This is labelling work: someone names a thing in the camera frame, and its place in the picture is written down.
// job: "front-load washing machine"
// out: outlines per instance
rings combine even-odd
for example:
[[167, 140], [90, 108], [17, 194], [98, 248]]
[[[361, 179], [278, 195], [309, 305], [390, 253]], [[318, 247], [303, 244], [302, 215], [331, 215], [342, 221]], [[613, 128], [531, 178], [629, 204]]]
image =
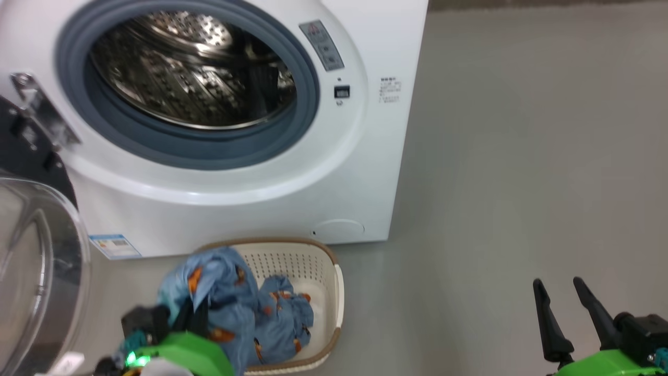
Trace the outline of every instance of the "front-load washing machine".
[[110, 258], [386, 240], [426, 9], [4, 0], [0, 96], [49, 135]]

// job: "gray floor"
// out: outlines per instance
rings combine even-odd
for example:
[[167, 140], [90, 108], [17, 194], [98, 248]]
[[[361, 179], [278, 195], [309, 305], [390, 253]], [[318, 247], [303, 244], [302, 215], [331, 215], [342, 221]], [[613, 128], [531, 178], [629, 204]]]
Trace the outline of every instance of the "gray floor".
[[[337, 246], [341, 340], [308, 375], [544, 375], [540, 276], [580, 358], [571, 278], [614, 315], [668, 316], [668, 6], [428, 17], [391, 238]], [[94, 255], [77, 347], [121, 339], [177, 259]]]

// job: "metal hinge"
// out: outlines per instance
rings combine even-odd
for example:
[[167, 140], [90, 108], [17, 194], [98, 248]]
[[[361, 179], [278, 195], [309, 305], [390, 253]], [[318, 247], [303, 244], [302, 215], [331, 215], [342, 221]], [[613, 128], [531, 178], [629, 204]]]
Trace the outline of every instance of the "metal hinge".
[[23, 115], [44, 131], [55, 151], [81, 143], [31, 74], [14, 73], [9, 78], [23, 101], [20, 106]]

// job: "blue fabric with orange pattern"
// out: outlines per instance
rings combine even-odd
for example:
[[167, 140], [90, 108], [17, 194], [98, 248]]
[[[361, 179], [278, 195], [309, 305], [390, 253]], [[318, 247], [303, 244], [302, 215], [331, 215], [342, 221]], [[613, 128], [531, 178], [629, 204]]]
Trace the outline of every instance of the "blue fabric with orange pattern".
[[307, 294], [294, 294], [286, 277], [270, 276], [259, 290], [251, 269], [231, 247], [192, 254], [163, 279], [158, 304], [170, 325], [184, 301], [208, 304], [209, 339], [241, 376], [249, 365], [280, 363], [311, 340], [313, 310]]

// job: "white plastic basket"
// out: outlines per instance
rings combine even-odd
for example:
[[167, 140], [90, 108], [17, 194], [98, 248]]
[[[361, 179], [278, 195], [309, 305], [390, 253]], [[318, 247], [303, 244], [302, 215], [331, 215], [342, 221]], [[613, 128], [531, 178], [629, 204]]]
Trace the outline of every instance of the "white plastic basket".
[[258, 286], [266, 277], [290, 278], [295, 292], [311, 296], [311, 342], [291, 360], [249, 367], [245, 375], [280, 375], [308, 371], [323, 364], [334, 349], [343, 322], [343, 275], [334, 253], [325, 245], [303, 238], [245, 238], [218, 242], [209, 248], [231, 246], [244, 258]]

